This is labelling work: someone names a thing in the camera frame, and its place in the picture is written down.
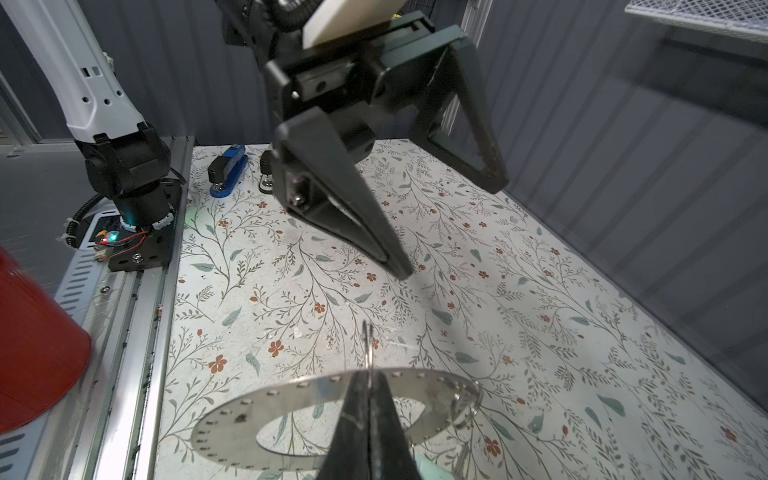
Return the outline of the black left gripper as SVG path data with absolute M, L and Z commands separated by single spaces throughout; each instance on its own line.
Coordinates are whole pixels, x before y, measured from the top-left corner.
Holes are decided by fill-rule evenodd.
M 264 69 L 275 136 L 273 195 L 287 213 L 356 247 L 399 280 L 413 268 L 357 164 L 372 152 L 373 116 L 417 111 L 410 140 L 479 188 L 509 179 L 474 43 L 408 15 Z

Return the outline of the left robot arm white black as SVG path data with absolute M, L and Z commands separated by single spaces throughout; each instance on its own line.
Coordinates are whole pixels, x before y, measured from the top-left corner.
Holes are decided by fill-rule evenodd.
M 75 1 L 3 5 L 50 82 L 97 199 L 122 235 L 95 247 L 113 271 L 166 266 L 180 218 L 167 192 L 171 153 L 129 100 Z M 222 1 L 225 40 L 250 48 L 265 78 L 275 136 L 261 190 L 287 213 L 360 250 L 390 275 L 412 273 L 357 170 L 375 113 L 414 107 L 410 140 L 481 189 L 508 183 L 475 44 L 397 1 Z

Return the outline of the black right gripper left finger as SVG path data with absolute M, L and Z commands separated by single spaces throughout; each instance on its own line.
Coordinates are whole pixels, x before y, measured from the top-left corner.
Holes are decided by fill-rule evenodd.
M 369 479 L 370 372 L 352 375 L 317 480 Z

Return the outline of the perforated metal ring plate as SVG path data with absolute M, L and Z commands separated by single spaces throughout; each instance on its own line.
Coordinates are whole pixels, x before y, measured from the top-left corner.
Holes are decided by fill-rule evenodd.
M 192 447 L 204 460 L 266 478 L 317 474 L 350 379 L 362 370 L 304 377 L 241 395 L 197 422 Z M 376 370 L 386 376 L 413 459 L 415 447 L 465 427 L 482 400 L 476 382 L 450 372 Z

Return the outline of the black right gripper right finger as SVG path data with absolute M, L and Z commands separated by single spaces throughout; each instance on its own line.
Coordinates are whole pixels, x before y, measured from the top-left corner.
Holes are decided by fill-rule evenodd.
M 421 480 L 386 376 L 381 371 L 373 371 L 369 383 L 368 477 Z

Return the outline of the mint green key tag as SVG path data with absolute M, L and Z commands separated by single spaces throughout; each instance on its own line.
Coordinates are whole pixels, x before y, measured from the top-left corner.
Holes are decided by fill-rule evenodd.
M 417 454 L 414 460 L 422 480 L 455 480 L 450 471 L 440 467 L 424 455 Z

